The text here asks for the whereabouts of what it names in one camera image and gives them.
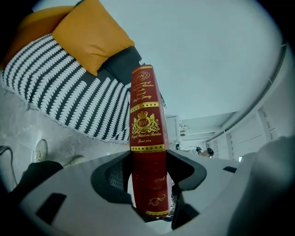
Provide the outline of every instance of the white sneaker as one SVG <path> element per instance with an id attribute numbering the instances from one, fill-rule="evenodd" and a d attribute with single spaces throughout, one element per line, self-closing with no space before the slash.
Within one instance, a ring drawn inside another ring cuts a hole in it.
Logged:
<path id="1" fill-rule="evenodd" d="M 70 166 L 70 165 L 77 165 L 82 163 L 85 160 L 85 157 L 79 155 L 74 157 L 73 160 L 71 160 L 69 163 L 65 164 L 64 167 Z"/>
<path id="2" fill-rule="evenodd" d="M 35 162 L 43 162 L 46 160 L 48 153 L 47 142 L 44 139 L 41 139 L 35 148 Z"/>

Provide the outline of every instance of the red book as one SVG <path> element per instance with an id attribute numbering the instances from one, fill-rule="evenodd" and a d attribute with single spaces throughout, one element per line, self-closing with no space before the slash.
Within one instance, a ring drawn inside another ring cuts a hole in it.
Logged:
<path id="1" fill-rule="evenodd" d="M 171 179 L 166 170 L 169 148 L 162 100 L 151 65 L 133 70 L 130 99 L 130 150 L 136 208 L 142 215 L 169 214 Z"/>

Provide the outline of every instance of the black and white patterned blanket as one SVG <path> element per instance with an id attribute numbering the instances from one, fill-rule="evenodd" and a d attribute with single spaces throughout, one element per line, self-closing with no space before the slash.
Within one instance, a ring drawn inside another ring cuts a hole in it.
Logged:
<path id="1" fill-rule="evenodd" d="M 51 34 L 13 57 L 2 85 L 62 125 L 99 140 L 129 143 L 130 83 L 103 68 L 97 77 L 86 72 Z"/>

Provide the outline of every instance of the gray floor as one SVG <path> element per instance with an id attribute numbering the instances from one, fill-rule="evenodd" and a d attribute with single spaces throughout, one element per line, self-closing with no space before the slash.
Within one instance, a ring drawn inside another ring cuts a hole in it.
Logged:
<path id="1" fill-rule="evenodd" d="M 34 160 L 35 146 L 40 139 L 48 143 L 48 159 L 61 164 L 69 162 L 74 155 L 83 155 L 87 161 L 129 150 L 127 145 L 91 139 L 58 125 L 40 111 L 27 110 L 19 97 L 5 93 L 0 85 L 0 146 L 8 145 L 13 150 L 17 182 Z M 0 156 L 0 177 L 8 191 L 15 187 L 9 153 Z"/>

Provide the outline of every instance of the gold decorative border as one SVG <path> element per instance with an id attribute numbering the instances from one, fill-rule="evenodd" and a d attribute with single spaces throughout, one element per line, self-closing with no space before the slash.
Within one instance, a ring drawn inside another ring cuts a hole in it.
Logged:
<path id="1" fill-rule="evenodd" d="M 152 199 L 149 199 L 148 205 L 152 205 L 152 206 L 156 207 L 159 204 L 159 201 L 163 201 L 166 197 L 165 194 L 162 194 L 162 196 L 164 196 L 164 197 L 153 197 Z"/>
<path id="2" fill-rule="evenodd" d="M 141 67 L 137 68 L 136 70 L 134 70 L 134 71 L 132 72 L 132 74 L 134 74 L 135 72 L 137 72 L 137 71 L 139 71 L 139 70 L 141 70 L 141 69 L 146 69 L 146 68 L 152 68 L 152 66 L 151 66 L 151 65 L 148 65 L 148 66 L 141 66 Z"/>
<path id="3" fill-rule="evenodd" d="M 167 214 L 167 213 L 169 213 L 169 210 L 163 211 L 163 212 L 149 212 L 149 211 L 146 211 L 146 214 L 149 214 L 149 215 L 164 215 L 164 214 Z"/>
<path id="4" fill-rule="evenodd" d="M 147 151 L 147 152 L 140 152 L 140 153 L 159 153 L 159 152 L 163 152 L 165 150 L 158 150 L 158 151 Z"/>
<path id="5" fill-rule="evenodd" d="M 152 145 L 152 146 L 133 146 L 130 147 L 130 150 L 132 152 L 160 152 L 165 150 L 165 145 L 160 144 L 160 145 Z"/>
<path id="6" fill-rule="evenodd" d="M 157 101 L 156 102 L 143 102 L 141 104 L 138 104 L 138 105 L 132 107 L 130 109 L 130 113 L 135 112 L 136 110 L 138 110 L 140 108 L 157 107 L 157 106 L 159 106 L 159 103 Z"/>

